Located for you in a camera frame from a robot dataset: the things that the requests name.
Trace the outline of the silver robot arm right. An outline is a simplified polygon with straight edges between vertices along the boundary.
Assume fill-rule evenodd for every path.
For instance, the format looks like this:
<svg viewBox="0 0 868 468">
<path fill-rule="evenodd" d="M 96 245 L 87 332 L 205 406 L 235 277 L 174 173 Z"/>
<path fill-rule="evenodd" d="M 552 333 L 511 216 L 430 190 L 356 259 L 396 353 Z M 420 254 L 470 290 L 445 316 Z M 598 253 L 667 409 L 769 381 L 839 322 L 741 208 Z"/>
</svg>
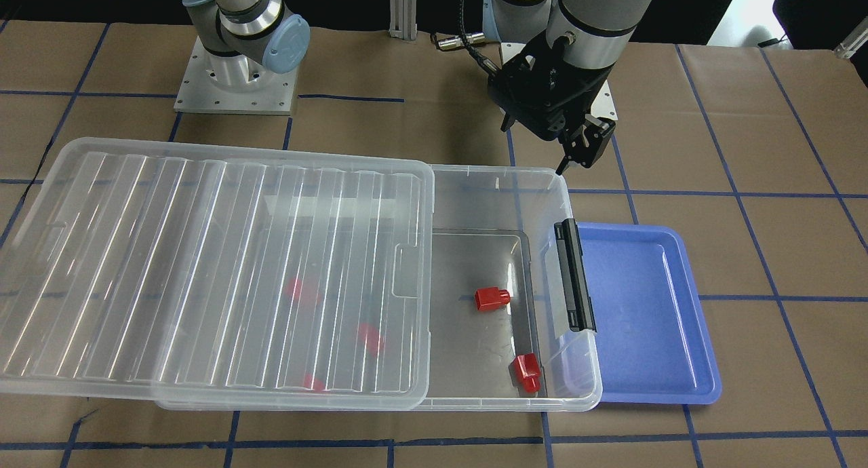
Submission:
<svg viewBox="0 0 868 468">
<path fill-rule="evenodd" d="M 243 55 L 273 73 L 290 73 L 306 57 L 312 32 L 284 0 L 182 0 L 205 50 Z"/>
</svg>

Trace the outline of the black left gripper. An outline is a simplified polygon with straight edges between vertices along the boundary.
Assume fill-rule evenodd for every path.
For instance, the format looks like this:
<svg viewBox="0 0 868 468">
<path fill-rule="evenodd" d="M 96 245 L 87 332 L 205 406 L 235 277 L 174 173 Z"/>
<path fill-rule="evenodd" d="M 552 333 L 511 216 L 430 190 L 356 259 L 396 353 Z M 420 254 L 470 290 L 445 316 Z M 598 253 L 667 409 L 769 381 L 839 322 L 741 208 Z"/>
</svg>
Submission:
<svg viewBox="0 0 868 468">
<path fill-rule="evenodd" d="M 549 44 L 542 31 L 487 79 L 488 94 L 511 121 L 542 140 L 558 141 L 564 152 L 555 169 L 559 176 L 571 165 L 595 165 L 616 129 L 616 119 L 589 114 L 611 67 L 571 65 L 565 60 L 570 46 L 565 36 Z"/>
</svg>

